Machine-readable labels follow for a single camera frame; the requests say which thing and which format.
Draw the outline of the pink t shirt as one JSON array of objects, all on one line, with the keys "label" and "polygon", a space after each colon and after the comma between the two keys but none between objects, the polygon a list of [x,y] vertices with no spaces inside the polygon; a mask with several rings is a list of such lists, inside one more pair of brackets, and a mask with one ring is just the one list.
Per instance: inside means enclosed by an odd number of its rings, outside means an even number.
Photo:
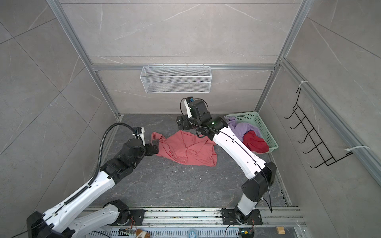
[{"label": "pink t shirt", "polygon": [[199,138],[186,131],[178,131],[169,138],[153,132],[151,140],[158,140],[159,157],[172,160],[182,165],[208,166],[217,165],[215,142],[209,138]]}]

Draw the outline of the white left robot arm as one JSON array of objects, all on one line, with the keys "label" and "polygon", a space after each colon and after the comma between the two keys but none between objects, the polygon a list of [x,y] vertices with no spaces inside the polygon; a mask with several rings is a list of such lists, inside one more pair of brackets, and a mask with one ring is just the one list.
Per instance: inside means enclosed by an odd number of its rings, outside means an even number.
[{"label": "white left robot arm", "polygon": [[108,160],[96,175],[71,196],[44,213],[34,212],[27,218],[30,238],[80,238],[109,224],[125,225],[132,221],[129,207],[117,199],[102,209],[80,217],[79,214],[100,195],[130,175],[145,156],[159,152],[159,141],[144,144],[130,139],[114,158]]}]

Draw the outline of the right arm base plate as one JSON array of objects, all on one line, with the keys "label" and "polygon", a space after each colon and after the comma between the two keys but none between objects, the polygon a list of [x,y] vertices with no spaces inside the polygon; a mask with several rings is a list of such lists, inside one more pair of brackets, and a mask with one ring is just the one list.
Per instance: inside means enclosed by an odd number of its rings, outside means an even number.
[{"label": "right arm base plate", "polygon": [[262,225],[263,220],[258,209],[252,210],[248,215],[242,215],[239,210],[221,208],[220,213],[224,225]]}]

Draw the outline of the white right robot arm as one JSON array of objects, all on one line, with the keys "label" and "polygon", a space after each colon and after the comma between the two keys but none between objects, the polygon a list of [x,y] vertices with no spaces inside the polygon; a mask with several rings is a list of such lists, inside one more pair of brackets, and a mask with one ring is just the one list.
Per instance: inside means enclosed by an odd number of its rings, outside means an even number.
[{"label": "white right robot arm", "polygon": [[251,217],[256,205],[265,193],[270,193],[270,187],[275,180],[277,167],[273,162],[265,162],[245,146],[228,127],[221,117],[205,114],[205,121],[178,116],[176,120],[180,130],[195,129],[197,136],[206,137],[222,147],[239,165],[247,177],[241,186],[243,195],[235,206],[234,218],[244,223]]}]

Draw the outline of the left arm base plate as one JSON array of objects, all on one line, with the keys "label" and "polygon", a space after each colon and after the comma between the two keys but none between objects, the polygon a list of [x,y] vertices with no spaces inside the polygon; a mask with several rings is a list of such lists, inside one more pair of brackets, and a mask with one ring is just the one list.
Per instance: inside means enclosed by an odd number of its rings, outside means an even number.
[{"label": "left arm base plate", "polygon": [[145,215],[144,209],[124,211],[118,217],[116,223],[120,226],[141,226]]}]

